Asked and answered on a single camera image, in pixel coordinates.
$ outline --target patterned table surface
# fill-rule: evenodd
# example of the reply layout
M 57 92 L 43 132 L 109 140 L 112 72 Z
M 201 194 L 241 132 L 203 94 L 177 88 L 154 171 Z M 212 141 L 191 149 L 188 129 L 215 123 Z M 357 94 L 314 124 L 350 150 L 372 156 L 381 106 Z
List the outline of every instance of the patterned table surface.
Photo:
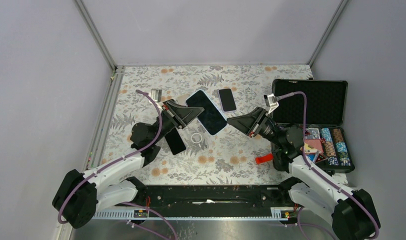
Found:
M 237 111 L 228 117 L 249 113 L 265 105 L 263 95 L 271 93 L 274 79 L 308 79 L 308 65 L 215 65 L 215 66 L 135 66 L 127 67 L 117 97 L 116 107 L 104 148 L 102 163 L 122 156 L 132 144 L 131 129 L 135 123 L 153 124 L 154 106 L 136 89 L 150 92 L 162 90 L 162 101 L 204 90 L 220 108 L 218 89 L 230 88 Z M 270 152 L 270 143 L 256 136 L 249 138 L 232 126 L 215 136 L 209 135 L 194 120 L 178 130 L 187 149 L 172 155 L 165 139 L 157 145 L 161 150 L 146 167 L 123 178 L 136 176 L 146 185 L 269 185 L 290 177 L 274 169 L 271 162 L 257 165 L 255 157 Z M 203 135 L 202 147 L 191 142 L 191 134 Z M 346 184 L 344 174 L 334 176 Z

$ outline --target black carrying case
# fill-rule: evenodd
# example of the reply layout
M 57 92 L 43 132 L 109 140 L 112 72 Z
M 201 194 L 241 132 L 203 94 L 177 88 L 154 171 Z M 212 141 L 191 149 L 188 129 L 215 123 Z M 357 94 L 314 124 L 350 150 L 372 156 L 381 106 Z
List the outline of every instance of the black carrying case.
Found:
M 329 80 L 296 80 L 275 79 L 272 82 L 272 93 L 278 97 L 288 93 L 302 91 L 307 97 L 306 127 L 340 129 L 347 147 L 350 165 L 330 165 L 327 160 L 316 165 L 329 173 L 350 173 L 355 169 L 349 144 L 343 129 L 344 110 L 346 103 L 347 81 Z M 303 124 L 304 101 L 301 95 L 285 98 L 279 102 L 279 107 L 271 113 L 271 118 L 281 125 Z

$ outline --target poker chip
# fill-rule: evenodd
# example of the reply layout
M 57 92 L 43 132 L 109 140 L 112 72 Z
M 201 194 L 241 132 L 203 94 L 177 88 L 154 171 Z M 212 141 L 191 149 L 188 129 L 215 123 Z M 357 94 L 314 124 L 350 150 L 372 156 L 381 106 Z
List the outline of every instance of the poker chip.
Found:
M 329 157 L 328 158 L 328 164 L 332 165 L 332 166 L 338 166 L 339 165 L 339 160 L 335 156 Z
M 336 143 L 344 142 L 345 139 L 343 138 L 342 131 L 339 128 L 334 128 L 332 130 L 332 136 Z
M 349 158 L 343 158 L 343 159 L 340 159 L 340 161 L 341 161 L 342 166 L 351 166 Z
M 338 152 L 347 152 L 348 149 L 346 147 L 346 143 L 344 142 L 336 142 L 335 147 L 337 148 Z
M 336 157 L 336 150 L 334 150 L 334 143 L 331 141 L 327 141 L 324 144 L 325 153 L 328 157 Z
M 347 151 L 339 151 L 338 152 L 338 157 L 340 158 L 340 161 L 342 159 L 349 159 L 349 154 Z
M 329 128 L 322 128 L 321 129 L 321 136 L 325 139 L 327 142 L 332 142 L 333 138 L 331 137 L 331 132 Z

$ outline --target smartphone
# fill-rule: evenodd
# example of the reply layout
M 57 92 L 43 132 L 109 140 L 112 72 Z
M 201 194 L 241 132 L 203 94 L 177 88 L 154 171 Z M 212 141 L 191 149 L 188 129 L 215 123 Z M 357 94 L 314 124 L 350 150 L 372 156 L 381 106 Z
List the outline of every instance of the smartphone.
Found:
M 220 105 L 222 106 L 222 111 L 224 113 L 232 113 L 237 110 L 233 91 L 230 88 L 219 89 L 217 94 L 219 95 Z
M 219 131 L 227 126 L 227 120 L 224 115 L 222 115 L 203 90 L 196 91 L 185 100 L 185 104 L 189 107 L 204 108 L 204 111 L 197 117 L 197 119 L 210 135 L 213 136 L 219 133 Z
M 169 146 L 173 155 L 177 155 L 187 149 L 176 128 L 168 132 L 164 136 L 164 139 L 166 139 L 167 145 Z

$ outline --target foam lining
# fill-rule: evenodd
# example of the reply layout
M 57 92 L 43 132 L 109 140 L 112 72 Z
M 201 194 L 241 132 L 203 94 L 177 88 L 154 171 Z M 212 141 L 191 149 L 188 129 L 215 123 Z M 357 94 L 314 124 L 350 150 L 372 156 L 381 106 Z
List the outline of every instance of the foam lining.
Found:
M 306 124 L 339 126 L 343 123 L 346 81 L 276 79 L 272 83 L 275 96 L 302 91 L 307 97 Z M 303 97 L 291 96 L 279 102 L 273 111 L 277 123 L 303 123 Z

